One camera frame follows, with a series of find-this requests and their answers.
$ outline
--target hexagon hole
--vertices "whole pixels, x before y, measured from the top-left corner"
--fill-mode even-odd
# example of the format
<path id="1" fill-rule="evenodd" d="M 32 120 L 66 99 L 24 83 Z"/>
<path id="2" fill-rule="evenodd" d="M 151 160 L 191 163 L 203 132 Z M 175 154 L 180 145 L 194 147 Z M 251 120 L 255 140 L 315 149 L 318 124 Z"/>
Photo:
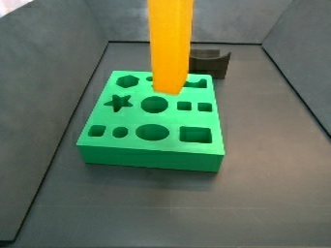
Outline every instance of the hexagon hole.
<path id="1" fill-rule="evenodd" d="M 116 84 L 123 87 L 123 88 L 130 88 L 130 87 L 135 87 L 139 84 L 139 78 L 128 75 L 124 77 L 120 77 L 116 81 Z"/>

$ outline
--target green foam block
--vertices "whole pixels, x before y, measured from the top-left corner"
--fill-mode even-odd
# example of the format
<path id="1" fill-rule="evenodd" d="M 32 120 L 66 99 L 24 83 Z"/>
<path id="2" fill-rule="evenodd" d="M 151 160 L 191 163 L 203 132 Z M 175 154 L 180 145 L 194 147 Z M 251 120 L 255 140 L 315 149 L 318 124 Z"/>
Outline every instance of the green foam block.
<path id="1" fill-rule="evenodd" d="M 179 96 L 152 89 L 151 72 L 112 72 L 76 143 L 84 162 L 218 172 L 226 155 L 208 75 Z"/>

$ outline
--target black object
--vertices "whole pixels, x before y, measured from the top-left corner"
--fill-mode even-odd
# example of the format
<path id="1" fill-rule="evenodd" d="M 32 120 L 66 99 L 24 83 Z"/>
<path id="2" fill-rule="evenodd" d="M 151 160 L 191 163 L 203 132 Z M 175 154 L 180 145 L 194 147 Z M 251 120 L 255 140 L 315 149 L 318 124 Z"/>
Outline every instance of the black object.
<path id="1" fill-rule="evenodd" d="M 221 56 L 218 49 L 192 49 L 190 53 L 190 73 L 208 74 L 212 78 L 225 79 L 230 58 L 231 52 Z"/>

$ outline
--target gray surface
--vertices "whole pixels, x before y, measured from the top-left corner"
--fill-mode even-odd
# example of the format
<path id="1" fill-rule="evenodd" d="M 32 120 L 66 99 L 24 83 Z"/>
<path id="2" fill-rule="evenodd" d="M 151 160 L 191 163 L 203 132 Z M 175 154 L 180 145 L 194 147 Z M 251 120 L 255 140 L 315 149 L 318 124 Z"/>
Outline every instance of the gray surface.
<path id="1" fill-rule="evenodd" d="M 111 41 L 148 41 L 146 0 L 86 0 Z M 195 0 L 192 40 L 261 44 L 291 0 Z"/>
<path id="2" fill-rule="evenodd" d="M 111 71 L 150 69 L 146 44 L 110 45 L 15 246 L 331 246 L 330 139 L 259 46 L 195 47 L 233 52 L 221 173 L 84 165 L 75 143 Z"/>
<path id="3" fill-rule="evenodd" d="M 80 0 L 0 19 L 0 240 L 12 240 L 107 39 Z"/>
<path id="4" fill-rule="evenodd" d="M 331 136 L 331 1 L 295 1 L 263 47 Z"/>

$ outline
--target circle hole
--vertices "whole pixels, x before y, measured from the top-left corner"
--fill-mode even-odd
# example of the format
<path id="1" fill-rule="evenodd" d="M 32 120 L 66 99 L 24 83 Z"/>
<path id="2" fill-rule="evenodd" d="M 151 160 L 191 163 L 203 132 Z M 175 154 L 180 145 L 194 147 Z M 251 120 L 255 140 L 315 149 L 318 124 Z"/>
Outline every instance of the circle hole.
<path id="1" fill-rule="evenodd" d="M 124 128 L 124 127 L 118 127 L 114 129 L 112 131 L 112 135 L 116 137 L 116 138 L 124 138 L 127 135 L 128 135 L 128 129 Z"/>
<path id="2" fill-rule="evenodd" d="M 162 97 L 147 97 L 142 101 L 142 109 L 150 113 L 158 113 L 167 109 L 168 102 Z"/>
<path id="3" fill-rule="evenodd" d="M 143 140 L 164 140 L 170 136 L 170 130 L 162 125 L 146 124 L 136 130 L 136 135 Z"/>

